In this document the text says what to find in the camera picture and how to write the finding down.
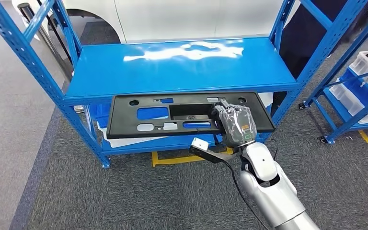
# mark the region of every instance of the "blue metal shelf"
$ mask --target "blue metal shelf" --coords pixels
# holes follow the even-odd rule
[[[334,97],[334,95],[329,91],[329,89],[323,90],[325,98],[329,101],[329,103],[332,105],[334,110],[337,112],[339,117],[344,121],[349,121],[353,116],[348,112],[348,110],[344,107],[344,105]],[[362,130],[362,129],[368,129],[368,123],[367,124],[359,124],[356,123],[352,127],[349,128],[349,131],[353,130]]]
[[[344,132],[353,131],[353,130],[362,130],[368,129],[368,123],[360,124],[359,121],[368,115],[368,104],[360,110],[356,115],[352,116],[348,110],[344,107],[344,105],[337,100],[334,95],[329,90],[329,87],[343,83],[344,81],[353,81],[359,79],[359,81],[363,82],[361,78],[368,76],[368,73],[358,76],[355,72],[353,72],[350,68],[347,71],[353,74],[353,77],[330,83],[331,80],[335,77],[335,75],[342,69],[342,67],[348,62],[349,58],[359,49],[359,47],[366,41],[368,38],[368,26],[363,30],[363,32],[357,37],[357,39],[353,42],[353,44],[347,49],[347,51],[342,55],[341,59],[335,64],[335,66],[331,69],[331,71],[325,76],[322,82],[316,87],[316,89],[311,93],[306,101],[299,104],[300,109],[308,108],[312,103],[315,103],[319,108],[320,112],[327,120],[333,132],[329,135],[323,136],[321,142],[329,144],[335,143],[334,139],[338,136],[342,135]],[[339,117],[343,120],[343,124],[339,127],[335,125],[332,119],[329,117],[325,109],[318,102],[318,97],[323,95],[331,106],[334,108]]]
[[[0,3],[0,35],[107,168],[109,155],[187,148],[193,136],[168,137],[113,149],[107,142],[98,143],[88,105],[110,103],[113,95],[123,93],[287,91],[273,116],[277,125],[366,2],[347,0],[331,22],[315,4],[302,0],[302,7],[306,7],[327,32],[297,80],[278,54],[282,30],[294,0],[283,1],[268,37],[81,46],[61,0],[45,1],[24,33]],[[66,38],[75,70],[66,94],[29,44],[50,8]],[[85,106],[88,125],[72,105]],[[258,140],[265,141],[268,137],[267,133],[260,134]],[[211,136],[202,138],[212,142]]]
[[[82,47],[65,100],[78,105],[124,93],[298,86],[267,37],[115,44]]]

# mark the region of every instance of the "glossy blue shelf surface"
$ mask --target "glossy blue shelf surface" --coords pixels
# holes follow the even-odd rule
[[[325,98],[329,101],[329,103],[332,105],[332,107],[335,109],[335,111],[338,113],[339,117],[344,121],[347,122],[350,118],[352,118],[352,115],[348,112],[348,110],[344,107],[344,105],[334,97],[334,95],[329,91],[329,89],[323,90]],[[367,124],[354,124],[349,130],[361,130],[361,129],[367,129]]]
[[[83,46],[66,100],[124,93],[296,88],[267,37],[112,44]]]

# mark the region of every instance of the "blue shelf board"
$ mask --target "blue shelf board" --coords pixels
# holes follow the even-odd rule
[[[211,134],[166,137],[132,145],[125,145],[118,148],[112,148],[108,141],[103,140],[102,153],[106,156],[110,156],[151,151],[181,150],[189,148],[194,138],[205,140],[210,146],[215,145],[213,135]]]
[[[267,37],[83,46],[65,101],[115,94],[298,88]]]
[[[329,103],[332,105],[334,110],[337,112],[339,117],[344,121],[347,122],[350,118],[352,118],[352,115],[348,112],[348,110],[344,107],[344,105],[334,97],[334,95],[329,91],[328,88],[323,90],[325,98],[329,101]],[[354,124],[349,130],[362,130],[362,129],[368,129],[368,123],[367,124]]]

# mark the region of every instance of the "blue plastic bin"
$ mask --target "blue plastic bin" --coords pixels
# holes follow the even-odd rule
[[[99,128],[107,127],[110,110],[111,103],[90,105],[91,117],[98,122]]]
[[[339,80],[344,81],[356,76],[357,75],[350,68],[348,68],[339,78]],[[368,105],[368,84],[365,83],[363,78],[344,82],[343,85],[349,89],[364,106]]]

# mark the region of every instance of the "rectangular hole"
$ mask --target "rectangular hole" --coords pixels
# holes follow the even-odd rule
[[[183,128],[211,128],[211,123],[208,121],[186,121],[183,123]]]
[[[164,123],[163,130],[177,130],[176,122],[166,122]]]
[[[173,98],[158,98],[158,99],[153,99],[154,102],[161,102],[163,104],[169,104],[169,103],[174,103]]]
[[[198,120],[200,117],[211,118],[212,104],[172,104],[169,108],[172,120]]]
[[[140,108],[136,113],[139,120],[166,119],[169,117],[167,107]]]
[[[218,99],[218,97],[208,97],[207,101],[211,102],[211,103],[216,103],[216,102],[219,101],[219,99]]]
[[[152,131],[154,129],[154,125],[147,123],[147,124],[139,124],[137,127],[138,131],[140,132],[146,132],[146,131]]]

